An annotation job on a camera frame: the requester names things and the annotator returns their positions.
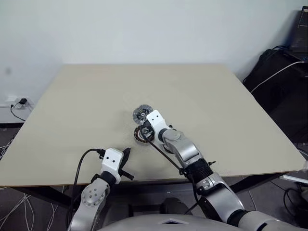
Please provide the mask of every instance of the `gray carpet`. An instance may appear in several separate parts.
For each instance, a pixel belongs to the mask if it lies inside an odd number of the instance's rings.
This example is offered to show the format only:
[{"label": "gray carpet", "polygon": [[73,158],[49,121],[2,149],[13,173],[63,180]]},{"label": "gray carpet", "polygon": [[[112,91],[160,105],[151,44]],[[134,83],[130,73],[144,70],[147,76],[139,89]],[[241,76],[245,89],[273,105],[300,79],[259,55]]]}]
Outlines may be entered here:
[{"label": "gray carpet", "polygon": [[[10,138],[18,132],[18,129],[0,129],[0,146],[5,145]],[[307,179],[307,173],[299,172],[299,173],[292,173],[290,175],[295,175],[297,177]],[[232,178],[225,178],[225,181],[232,185],[238,181],[240,181],[241,177],[232,177]],[[284,189],[293,187],[295,188],[295,184],[275,179],[273,182],[277,183]],[[55,187],[57,190],[61,191],[61,187]],[[274,216],[280,220],[289,222],[291,224],[294,223],[294,219],[286,212],[282,196],[284,191],[272,183],[263,184],[257,188],[252,189],[251,195],[256,203],[257,210],[260,212],[264,212],[271,216]],[[23,197],[24,195],[14,189],[4,189],[0,190],[0,219],[7,215],[14,205]],[[254,210],[254,205],[252,203],[251,197],[248,192],[241,192],[238,194],[239,198],[241,199],[242,203],[244,204],[246,210]],[[109,198],[110,203],[129,203],[131,205],[148,205],[148,204],[160,204],[164,201],[166,197],[177,197],[181,201],[183,201],[188,207],[194,204],[194,197],[192,193],[191,185],[183,185],[182,187],[178,186],[168,186],[164,188],[161,192],[157,193],[146,193],[146,194],[139,194],[138,196],[112,196]],[[34,231],[42,231],[47,229],[47,225],[49,219],[52,214],[51,204],[35,197],[29,198],[33,209],[34,209]],[[192,213],[195,216],[204,217],[201,209],[196,207]],[[53,225],[51,227],[51,231],[61,231],[65,230],[65,214],[66,209],[58,207]],[[29,224],[31,225],[32,215],[31,211],[27,209],[27,219]],[[11,231],[11,230],[19,230],[19,231],[26,231],[26,221],[25,221],[25,209],[24,205],[20,205],[6,220],[5,224],[3,225],[3,231]]]}]

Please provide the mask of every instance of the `black wire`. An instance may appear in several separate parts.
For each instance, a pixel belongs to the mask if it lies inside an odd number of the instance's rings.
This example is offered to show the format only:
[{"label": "black wire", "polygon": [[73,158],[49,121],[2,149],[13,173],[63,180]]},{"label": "black wire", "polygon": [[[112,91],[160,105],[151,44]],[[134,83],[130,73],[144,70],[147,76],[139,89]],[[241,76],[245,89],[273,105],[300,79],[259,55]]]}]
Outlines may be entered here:
[{"label": "black wire", "polygon": [[295,215],[293,214],[293,213],[291,213],[291,211],[288,209],[288,207],[287,207],[287,204],[286,204],[286,202],[285,202],[285,196],[287,195],[287,190],[285,190],[285,192],[284,192],[284,194],[283,194],[283,204],[284,204],[284,207],[285,207],[285,209],[287,210],[287,212],[292,216],[292,217],[294,217]]},{"label": "black wire", "polygon": [[74,202],[75,202],[75,200],[78,198],[77,196],[75,196],[75,187],[76,187],[76,185],[77,185],[80,167],[81,167],[82,161],[83,161],[83,159],[85,158],[85,156],[86,156],[89,152],[91,152],[91,151],[98,151],[98,149],[91,148],[91,149],[87,150],[87,151],[82,155],[82,157],[81,157],[80,160],[79,160],[79,164],[78,164],[78,167],[77,167],[77,171],[76,171],[76,175],[75,175],[75,180],[74,180],[74,184],[73,184],[73,189],[72,189],[71,205],[70,205],[70,207],[69,207],[69,209],[68,209],[68,211],[67,211],[66,219],[65,219],[66,228],[68,228],[69,223],[71,222],[71,219],[72,219],[72,212],[73,212],[73,207],[74,207]]},{"label": "black wire", "polygon": [[162,154],[168,161],[170,161],[174,167],[176,167],[180,173],[183,173],[183,169],[180,168],[173,160],[170,159],[169,156],[167,156],[160,148],[158,148],[155,144],[153,144],[150,139],[148,139],[144,134],[143,134],[143,131],[142,131],[142,126],[139,126],[139,129],[140,129],[140,134],[141,136],[146,140],[148,141],[158,152],[160,152],[160,154]]},{"label": "black wire", "polygon": [[12,108],[13,107],[15,107],[13,104],[11,105],[11,108],[10,108],[10,110],[11,110],[11,113],[13,114],[13,116],[15,116],[16,118],[19,118],[20,120],[22,120],[22,121],[25,121],[24,119],[22,119],[22,118],[20,118],[20,117],[18,117],[17,115],[15,115],[14,114],[14,112],[12,111]]},{"label": "black wire", "polygon": [[196,208],[197,205],[199,205],[199,202],[194,203],[193,206],[191,206],[191,207],[184,213],[184,215],[185,215],[185,214],[188,214],[189,212],[191,212],[194,208]]},{"label": "black wire", "polygon": [[270,181],[270,183],[272,183],[273,185],[276,185],[278,188],[280,188],[280,189],[282,189],[282,190],[284,190],[284,191],[285,191],[285,189],[284,189],[284,188],[280,187],[278,184],[275,184],[273,181]]},{"label": "black wire", "polygon": [[286,195],[287,195],[287,197],[288,197],[288,199],[289,199],[289,201],[291,202],[291,204],[293,205],[293,207],[294,208],[296,208],[297,206],[294,204],[294,202],[291,200],[291,198],[290,198],[290,195],[289,195],[289,191],[290,191],[291,189],[287,189],[285,192],[286,192]]},{"label": "black wire", "polygon": [[158,152],[160,152],[168,161],[170,161],[170,162],[174,165],[174,167],[176,167],[176,168],[180,171],[180,173],[184,174],[189,180],[191,180],[191,182],[192,182],[192,184],[193,184],[193,185],[192,185],[193,196],[194,196],[194,198],[195,198],[195,200],[196,200],[196,203],[195,203],[192,207],[190,207],[184,214],[189,213],[189,212],[190,212],[191,210],[193,210],[197,205],[199,205],[199,199],[198,199],[198,197],[197,197],[196,185],[195,185],[195,183],[194,183],[193,177],[192,177],[192,176],[187,176],[187,175],[185,174],[185,172],[183,172],[183,169],[182,169],[182,168],[180,168],[173,160],[171,160],[171,159],[169,158],[169,156],[167,156],[160,148],[158,148],[155,144],[153,144],[153,143],[150,141],[150,139],[148,139],[148,138],[143,134],[142,126],[139,126],[139,129],[140,129],[140,134],[141,134],[141,136],[142,136],[146,141],[148,141]]},{"label": "black wire", "polygon": [[[270,57],[272,57],[274,54],[276,54],[281,49],[287,49],[288,47],[286,47],[284,45],[279,45],[279,46],[276,46],[276,47],[272,48],[271,50],[275,50],[276,48],[279,48],[279,49],[276,52],[274,52],[272,55],[267,57],[263,62],[267,61]],[[247,80],[247,77],[242,80],[242,83],[244,84],[246,82],[246,80]]]},{"label": "black wire", "polygon": [[[294,191],[294,192],[296,192],[296,193],[297,193],[297,195],[298,195],[298,197],[299,197],[299,199],[301,199],[302,201],[306,202],[306,200],[302,197],[302,195],[301,195],[301,192],[300,192],[300,191],[298,191],[298,190],[296,190],[296,189],[292,189],[292,188],[287,189],[286,191],[287,191],[287,194],[289,193],[289,191]],[[307,210],[307,209],[294,205],[293,201],[290,199],[290,196],[289,196],[289,195],[287,195],[287,196],[288,196],[288,198],[289,198],[290,202],[292,203],[292,205],[295,207],[295,209],[297,209],[297,210],[302,210],[302,211],[305,211],[305,212],[308,212],[308,210]]]}]

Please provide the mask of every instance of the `table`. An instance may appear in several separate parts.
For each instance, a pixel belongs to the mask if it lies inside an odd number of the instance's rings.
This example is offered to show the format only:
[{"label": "table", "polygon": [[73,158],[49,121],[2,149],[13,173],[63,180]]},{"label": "table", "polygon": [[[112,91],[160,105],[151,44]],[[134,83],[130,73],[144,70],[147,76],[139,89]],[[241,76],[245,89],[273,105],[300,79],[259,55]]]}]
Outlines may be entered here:
[{"label": "table", "polygon": [[[276,177],[303,167],[297,149],[221,64],[72,64],[62,67],[0,161],[0,185],[45,186],[38,194],[48,198],[56,192],[46,185],[73,183],[87,149],[109,147],[131,147],[124,170],[138,182],[183,179],[160,153],[134,141],[132,111],[143,103],[216,161],[212,168],[223,177]],[[88,184],[100,167],[95,153],[86,156],[78,183]],[[238,191],[264,180],[252,177]]]}]

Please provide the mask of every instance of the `white power cord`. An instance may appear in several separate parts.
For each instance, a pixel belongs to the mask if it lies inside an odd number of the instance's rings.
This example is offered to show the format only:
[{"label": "white power cord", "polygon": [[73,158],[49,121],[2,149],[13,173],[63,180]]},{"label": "white power cord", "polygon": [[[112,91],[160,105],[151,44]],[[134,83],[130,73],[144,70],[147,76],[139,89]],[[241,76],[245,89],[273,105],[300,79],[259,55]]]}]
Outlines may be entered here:
[{"label": "white power cord", "polygon": [[[33,225],[34,225],[34,212],[33,212],[33,208],[32,208],[32,206],[31,206],[31,204],[30,204],[28,198],[26,197],[26,194],[25,194],[25,193],[24,193],[24,198],[25,198],[25,200],[24,200],[24,206],[25,206],[25,220],[26,220],[26,225],[27,225],[28,231],[32,231]],[[28,219],[27,219],[27,207],[26,207],[26,202],[28,202],[29,207],[30,207],[31,212],[32,212],[32,224],[31,224],[31,228],[30,228],[30,229],[29,229],[29,224],[28,224]]]},{"label": "white power cord", "polygon": [[[17,202],[17,204],[14,206],[14,208],[13,208],[6,216],[4,216],[3,218],[0,219],[0,221],[3,221],[2,224],[0,225],[0,230],[2,229],[4,223],[6,222],[6,220],[7,220],[8,217],[10,216],[10,214],[11,214],[12,212],[14,212],[14,211],[19,207],[19,205],[21,205],[22,203],[24,203],[26,200],[28,201],[28,198],[29,198],[29,197],[30,197],[29,195],[24,194],[23,198],[21,198],[20,201]],[[29,201],[28,201],[28,203],[29,203],[30,208],[31,208],[31,210],[32,210],[33,220],[32,220],[32,227],[31,227],[31,228],[33,228],[33,224],[34,224],[34,212],[33,212],[32,206],[31,206],[31,204],[30,204]]]},{"label": "white power cord", "polygon": [[58,206],[56,206],[56,208],[54,208],[54,207],[53,207],[53,204],[51,204],[51,208],[52,208],[52,215],[51,215],[51,217],[50,217],[50,219],[49,219],[49,222],[48,222],[46,231],[49,231],[50,228],[51,228],[51,226],[52,226],[53,219],[54,219],[54,214],[55,214],[55,212],[57,211]]},{"label": "white power cord", "polygon": [[299,61],[299,62],[295,62],[295,63],[292,63],[286,67],[284,67],[283,69],[281,69],[280,71],[277,71],[274,75],[268,77],[267,79],[265,79],[263,82],[259,83],[255,88],[252,89],[252,91],[250,93],[252,93],[255,89],[257,89],[259,86],[261,86],[263,83],[265,83],[266,81],[268,81],[269,79],[273,78],[275,75],[279,74],[281,71],[284,71],[285,69],[295,65],[295,64],[303,64],[304,62],[303,61]]},{"label": "white power cord", "polygon": [[10,139],[10,141],[7,143],[7,145],[0,147],[0,160],[3,157],[3,155],[5,154],[6,150],[11,145],[11,143],[13,142],[14,138],[15,138],[15,136],[13,136],[13,138]]}]

